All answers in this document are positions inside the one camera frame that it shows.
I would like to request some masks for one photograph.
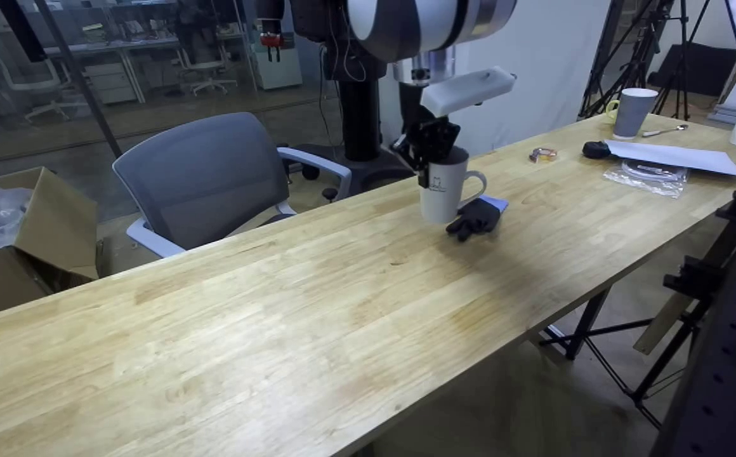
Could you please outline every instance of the floor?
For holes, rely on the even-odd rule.
[[[281,141],[336,141],[338,119],[319,119],[314,98],[298,105],[252,105],[270,131]],[[124,235],[135,218],[135,205],[110,173],[112,154],[103,145],[83,145],[67,153],[46,153],[0,159],[0,173],[46,164],[72,186],[92,195],[100,205],[100,270],[102,274],[131,270],[152,261],[148,251]],[[291,204],[304,211],[323,205],[325,181],[291,176]],[[640,270],[624,277],[600,318],[622,322],[649,318],[669,294],[662,274],[677,272],[685,253],[697,253],[720,229],[719,221],[697,227],[674,244],[653,253]],[[570,329],[578,313],[558,326]],[[634,386],[653,357],[631,350],[638,332],[596,338],[607,357]],[[648,454],[655,428],[634,411],[627,397],[610,380],[605,367],[580,350],[575,362],[561,360],[553,350],[531,340],[515,343],[475,370],[457,378],[413,411],[375,433],[379,457],[534,457],[534,454],[583,454],[583,457],[640,457]],[[649,399],[649,408],[662,417],[674,384]]]

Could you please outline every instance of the gray chair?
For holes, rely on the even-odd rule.
[[[30,110],[25,119],[55,112],[69,117],[67,110],[83,110],[83,101],[67,101],[69,77],[50,60],[30,60],[11,29],[0,29],[0,69],[11,92],[48,95],[50,101]]]
[[[284,159],[341,178],[351,169],[317,154],[276,148],[249,114],[221,114],[164,130],[114,159],[114,173],[140,205],[126,234],[159,257],[223,239],[270,205],[291,215]]]

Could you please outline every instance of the white wall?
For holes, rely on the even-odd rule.
[[[465,42],[459,69],[501,65],[518,73],[511,95],[457,112],[459,145],[489,153],[501,145],[570,125],[589,83],[610,0],[521,0],[513,21],[495,36]],[[395,82],[380,82],[386,141],[398,136]]]
[[[705,6],[705,0],[688,0],[688,36],[696,29],[697,13]],[[674,0],[669,16],[677,17],[679,0]],[[649,72],[658,72],[669,50],[669,46],[679,42],[679,21],[669,21],[662,37],[660,37],[660,54],[655,54]],[[714,46],[714,49],[736,49],[736,37],[729,23],[725,0],[711,0],[705,7],[702,23],[697,29],[696,42]]]

